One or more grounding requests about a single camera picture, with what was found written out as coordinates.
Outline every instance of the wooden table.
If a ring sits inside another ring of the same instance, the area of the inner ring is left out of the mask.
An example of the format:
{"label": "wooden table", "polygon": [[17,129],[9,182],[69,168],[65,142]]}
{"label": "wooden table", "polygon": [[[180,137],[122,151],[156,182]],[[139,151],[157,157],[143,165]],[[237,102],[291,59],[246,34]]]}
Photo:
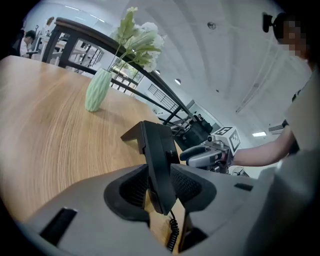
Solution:
{"label": "wooden table", "polygon": [[[88,112],[89,77],[22,57],[2,60],[0,77],[0,195],[15,219],[26,220],[75,182],[146,163],[136,141],[120,138],[139,121],[159,123],[143,102],[110,88],[101,109]],[[145,209],[151,232],[166,244],[170,217],[149,198]],[[172,211],[182,230],[180,201]]]}

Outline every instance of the white shirt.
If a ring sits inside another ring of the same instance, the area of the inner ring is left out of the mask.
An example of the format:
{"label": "white shirt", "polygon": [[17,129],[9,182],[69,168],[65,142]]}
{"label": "white shirt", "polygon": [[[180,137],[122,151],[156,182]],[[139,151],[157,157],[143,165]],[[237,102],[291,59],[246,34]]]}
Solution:
{"label": "white shirt", "polygon": [[25,42],[25,38],[23,38],[20,45],[20,56],[25,55],[28,51],[28,45]]}

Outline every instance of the green vase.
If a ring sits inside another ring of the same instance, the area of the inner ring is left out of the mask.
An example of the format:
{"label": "green vase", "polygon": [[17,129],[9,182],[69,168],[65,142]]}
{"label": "green vase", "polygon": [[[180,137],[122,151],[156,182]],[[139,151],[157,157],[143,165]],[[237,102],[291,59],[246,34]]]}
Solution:
{"label": "green vase", "polygon": [[92,78],[85,94],[85,109],[95,112],[99,109],[106,97],[112,74],[103,68],[99,68]]}

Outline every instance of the ceiling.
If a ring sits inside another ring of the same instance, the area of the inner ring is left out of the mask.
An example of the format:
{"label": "ceiling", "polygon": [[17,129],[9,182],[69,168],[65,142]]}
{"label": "ceiling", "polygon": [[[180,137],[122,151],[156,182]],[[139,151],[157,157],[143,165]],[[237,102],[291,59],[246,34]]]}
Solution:
{"label": "ceiling", "polygon": [[[138,7],[137,24],[155,23],[167,36],[156,67],[160,77],[178,96],[180,91],[190,95],[224,126],[236,126],[244,147],[276,138],[268,127],[282,123],[293,94],[311,74],[307,63],[277,44],[272,31],[263,32],[262,12],[281,12],[269,0],[91,2],[119,18],[128,7]],[[208,22],[216,28],[210,30]],[[261,131],[268,135],[252,136]]]}

